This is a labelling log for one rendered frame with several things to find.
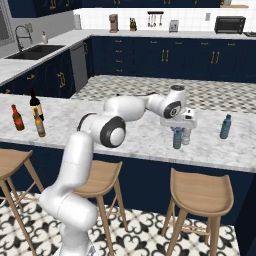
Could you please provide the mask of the navy wall cupboards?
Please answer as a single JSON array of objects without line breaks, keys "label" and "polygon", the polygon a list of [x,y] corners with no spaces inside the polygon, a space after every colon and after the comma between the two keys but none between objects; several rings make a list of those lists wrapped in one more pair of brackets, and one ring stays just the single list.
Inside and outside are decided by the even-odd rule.
[{"label": "navy wall cupboards", "polygon": [[221,0],[7,0],[13,18],[37,18],[79,8],[219,8]]}]

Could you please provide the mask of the red-brown glass bottle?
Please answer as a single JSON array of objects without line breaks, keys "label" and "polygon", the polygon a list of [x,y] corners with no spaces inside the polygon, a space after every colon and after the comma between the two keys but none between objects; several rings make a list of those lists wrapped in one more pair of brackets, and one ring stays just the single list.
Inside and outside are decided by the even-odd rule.
[{"label": "red-brown glass bottle", "polygon": [[22,131],[25,129],[21,114],[17,111],[16,105],[12,104],[12,118],[15,124],[15,127],[18,131]]}]

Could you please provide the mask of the black sink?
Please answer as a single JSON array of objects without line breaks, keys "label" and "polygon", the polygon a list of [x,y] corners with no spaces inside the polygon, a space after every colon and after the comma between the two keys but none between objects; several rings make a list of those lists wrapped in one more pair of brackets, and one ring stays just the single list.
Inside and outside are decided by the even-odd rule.
[{"label": "black sink", "polygon": [[55,57],[65,49],[64,45],[36,45],[24,51],[8,56],[10,60],[40,60]]}]

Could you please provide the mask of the wooden shelf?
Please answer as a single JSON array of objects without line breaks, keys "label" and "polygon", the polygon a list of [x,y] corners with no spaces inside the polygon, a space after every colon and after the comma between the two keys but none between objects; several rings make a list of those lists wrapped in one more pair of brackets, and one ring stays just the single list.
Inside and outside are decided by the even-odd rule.
[{"label": "wooden shelf", "polygon": [[237,8],[237,9],[246,9],[249,8],[248,5],[244,5],[244,4],[230,4],[230,5],[220,5],[220,8]]}]

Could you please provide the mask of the grey dishwasher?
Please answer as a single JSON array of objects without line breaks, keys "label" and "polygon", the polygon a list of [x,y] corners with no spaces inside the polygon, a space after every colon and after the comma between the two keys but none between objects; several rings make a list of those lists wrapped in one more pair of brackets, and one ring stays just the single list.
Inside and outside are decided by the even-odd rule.
[{"label": "grey dishwasher", "polygon": [[76,92],[79,92],[88,82],[84,43],[80,42],[70,49],[71,62]]}]

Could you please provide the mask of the navy island cupboard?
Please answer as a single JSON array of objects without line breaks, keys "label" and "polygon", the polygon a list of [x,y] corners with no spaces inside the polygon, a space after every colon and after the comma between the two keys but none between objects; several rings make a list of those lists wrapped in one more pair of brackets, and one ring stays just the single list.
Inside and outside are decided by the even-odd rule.
[{"label": "navy island cupboard", "polygon": [[[31,162],[44,188],[52,185],[59,173],[63,150],[0,142],[0,148],[20,151],[33,150]],[[229,175],[234,205],[221,218],[221,224],[235,226],[241,256],[256,256],[256,174],[234,170],[214,169],[193,165],[142,160],[94,154],[94,160],[123,162],[119,181],[126,209],[166,214],[170,201],[170,170],[213,176]],[[15,188],[25,191],[32,181],[22,166],[13,176]]]}]

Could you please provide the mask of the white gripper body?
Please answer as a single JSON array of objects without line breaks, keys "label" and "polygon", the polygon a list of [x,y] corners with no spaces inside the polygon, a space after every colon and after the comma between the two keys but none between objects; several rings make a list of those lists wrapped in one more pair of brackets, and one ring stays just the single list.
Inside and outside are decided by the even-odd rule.
[{"label": "white gripper body", "polygon": [[197,120],[195,118],[192,119],[165,119],[161,118],[160,119],[160,124],[162,126],[167,126],[167,127],[173,127],[173,128],[185,128],[185,129],[195,129],[197,126]]}]

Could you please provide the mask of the amber glass bottle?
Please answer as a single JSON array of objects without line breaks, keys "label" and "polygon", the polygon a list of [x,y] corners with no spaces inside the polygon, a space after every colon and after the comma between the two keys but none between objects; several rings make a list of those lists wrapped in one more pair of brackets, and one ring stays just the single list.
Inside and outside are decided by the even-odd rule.
[{"label": "amber glass bottle", "polygon": [[43,121],[41,120],[41,118],[39,116],[37,108],[34,108],[34,113],[35,113],[35,125],[36,125],[38,135],[39,135],[39,137],[45,137],[46,133],[45,133]]}]

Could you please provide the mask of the window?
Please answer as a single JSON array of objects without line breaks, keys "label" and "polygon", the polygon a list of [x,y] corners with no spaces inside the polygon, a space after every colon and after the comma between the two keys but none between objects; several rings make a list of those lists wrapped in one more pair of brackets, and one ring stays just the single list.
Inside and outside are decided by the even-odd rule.
[{"label": "window", "polygon": [[0,46],[8,45],[14,41],[7,0],[0,0]]}]

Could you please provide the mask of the black toaster oven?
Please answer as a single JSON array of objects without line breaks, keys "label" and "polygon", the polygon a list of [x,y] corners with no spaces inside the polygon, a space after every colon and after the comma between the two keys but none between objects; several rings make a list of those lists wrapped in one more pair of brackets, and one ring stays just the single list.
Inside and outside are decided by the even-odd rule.
[{"label": "black toaster oven", "polygon": [[217,16],[214,31],[216,34],[242,34],[245,21],[243,16]]}]

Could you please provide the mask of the silver tap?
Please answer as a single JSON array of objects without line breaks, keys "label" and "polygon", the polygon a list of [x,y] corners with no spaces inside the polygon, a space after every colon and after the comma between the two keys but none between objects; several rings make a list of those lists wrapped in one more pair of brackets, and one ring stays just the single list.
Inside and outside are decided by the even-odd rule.
[{"label": "silver tap", "polygon": [[[27,32],[27,35],[20,35],[18,33],[18,29],[19,28],[23,28],[26,32]],[[31,36],[31,32],[29,31],[28,28],[26,28],[24,25],[18,25],[16,28],[15,28],[15,37],[16,37],[16,41],[17,41],[17,46],[18,46],[18,50],[19,52],[22,52],[22,50],[24,49],[24,46],[22,45],[21,43],[21,40],[22,39],[28,39],[30,41],[30,44],[33,43],[33,39],[32,39],[32,36]]]}]

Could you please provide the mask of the dark wine bottle yellow label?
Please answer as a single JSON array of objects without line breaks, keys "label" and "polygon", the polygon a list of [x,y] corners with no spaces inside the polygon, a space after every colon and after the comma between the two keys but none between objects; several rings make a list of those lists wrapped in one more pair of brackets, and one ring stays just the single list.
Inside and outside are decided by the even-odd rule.
[{"label": "dark wine bottle yellow label", "polygon": [[33,89],[30,89],[30,96],[31,96],[30,108],[31,108],[32,114],[35,114],[34,110],[37,110],[41,120],[44,120],[44,115],[43,115],[40,100],[35,96]]}]

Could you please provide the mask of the wooden bar stool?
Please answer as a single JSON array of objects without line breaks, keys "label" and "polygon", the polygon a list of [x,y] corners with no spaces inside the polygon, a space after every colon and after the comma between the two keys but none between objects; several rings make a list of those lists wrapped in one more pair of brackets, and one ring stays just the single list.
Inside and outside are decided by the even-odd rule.
[{"label": "wooden bar stool", "polygon": [[[81,197],[96,199],[105,231],[105,236],[107,239],[110,256],[114,256],[114,250],[109,231],[108,217],[112,214],[112,209],[115,203],[118,203],[118,214],[122,217],[124,228],[127,228],[122,193],[118,179],[122,164],[122,161],[119,163],[109,163],[93,160],[88,181],[74,191],[75,194],[78,194]],[[106,211],[104,206],[104,196],[111,190],[115,191],[115,197],[112,201],[109,211]]]},{"label": "wooden bar stool", "polygon": [[[171,199],[161,235],[164,235],[169,221],[173,234],[166,256],[171,256],[180,232],[204,235],[205,243],[210,243],[210,256],[216,256],[221,217],[234,204],[234,195],[228,175],[221,177],[199,173],[187,173],[171,169]],[[184,224],[187,214],[207,218],[207,228]]]},{"label": "wooden bar stool", "polygon": [[[32,150],[30,150],[29,152],[25,152],[13,149],[0,149],[0,188],[4,193],[4,196],[0,196],[0,199],[6,200],[9,203],[9,206],[11,207],[12,212],[19,223],[19,226],[25,236],[25,239],[29,245],[29,248],[32,251],[33,256],[36,256],[36,251],[23,224],[21,216],[17,210],[17,208],[23,210],[21,206],[21,201],[23,199],[27,199],[26,195],[34,186],[37,186],[40,192],[44,190],[43,185],[30,161],[32,153]],[[30,176],[33,179],[33,183],[21,196],[18,196],[16,189],[13,185],[11,176],[15,174],[22,166],[25,166],[28,170]]]}]

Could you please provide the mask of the rail with hanging tools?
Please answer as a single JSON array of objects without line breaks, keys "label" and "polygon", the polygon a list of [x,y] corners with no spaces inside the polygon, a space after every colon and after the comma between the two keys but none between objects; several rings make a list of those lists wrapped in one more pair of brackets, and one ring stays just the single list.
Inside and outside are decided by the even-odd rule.
[{"label": "rail with hanging tools", "polygon": [[156,28],[162,25],[163,11],[148,11],[148,22],[147,26],[149,28]]}]

